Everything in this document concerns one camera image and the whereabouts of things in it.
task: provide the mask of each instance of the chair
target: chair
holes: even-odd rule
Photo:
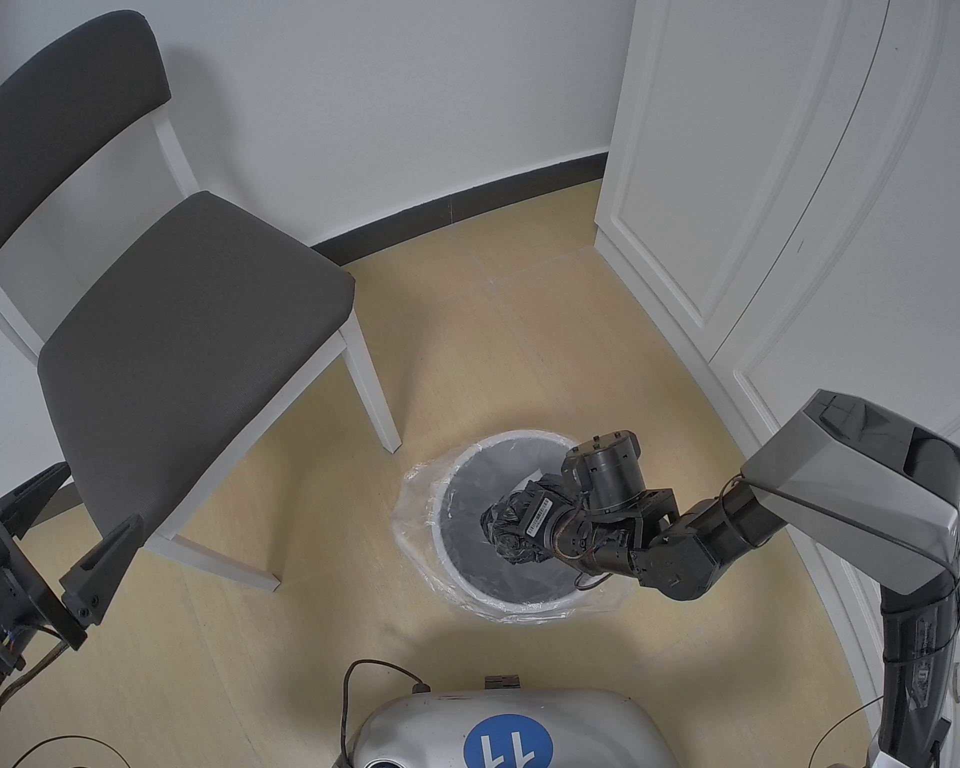
[[[272,574],[180,529],[340,355],[380,442],[393,452],[400,437],[353,312],[353,278],[200,191],[163,111],[169,100],[154,35],[132,11],[88,21],[0,84],[0,245],[116,134],[150,116],[183,202],[42,347],[28,335],[27,353],[38,352],[51,421],[101,534],[137,513],[147,549],[273,590]]]

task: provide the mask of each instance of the cylindrical black motor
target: cylindrical black motor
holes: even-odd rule
[[[560,472],[569,490],[589,492],[588,513],[605,515],[634,504],[646,490],[639,458],[633,432],[611,432],[570,448]]]

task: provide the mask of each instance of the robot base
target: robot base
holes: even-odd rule
[[[384,705],[354,768],[680,768],[649,715],[603,690],[419,693]]]

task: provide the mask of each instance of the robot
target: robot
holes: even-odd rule
[[[960,626],[960,447],[867,400],[821,390],[716,498],[682,515],[671,490],[646,488],[639,455],[628,430],[571,448],[559,475],[528,482],[482,515],[488,541],[512,563],[557,558],[594,584],[619,574],[694,600],[795,525],[880,583],[883,713],[866,766],[939,765]],[[14,652],[0,649],[0,683],[23,667],[20,652],[37,631],[52,629],[62,649],[79,648],[142,544],[142,523],[131,516],[64,576],[58,600],[13,537],[26,533],[68,471],[51,468],[0,499],[0,632],[15,638]],[[349,671],[344,768],[678,768],[629,699],[527,690],[512,678],[459,693],[434,693],[418,679],[348,743]],[[0,707],[29,674],[0,693]]]

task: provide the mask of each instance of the beige floor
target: beige floor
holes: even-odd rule
[[[672,486],[681,506],[715,495],[741,463],[704,396],[591,248],[598,189],[504,208],[352,265],[403,447],[394,456],[380,447],[336,363],[187,532],[269,567],[280,589],[240,588],[142,552],[82,652],[5,708],[0,764],[41,738],[79,732],[107,739],[134,768],[329,765],[344,669],[374,656],[437,690],[518,673],[530,686],[629,694],[686,768],[806,766],[820,735],[858,700],[785,533],[695,603],[638,588],[618,612],[541,627],[498,626],[449,607],[391,538],[403,473],[499,430],[583,439],[631,428],[648,484]],[[35,529],[24,548],[55,583],[95,540],[78,509]],[[45,647],[37,640],[31,659]],[[408,690],[377,669],[354,680],[353,724]],[[867,739],[854,718],[817,764],[859,764]],[[51,747],[24,768],[119,765],[98,749]]]

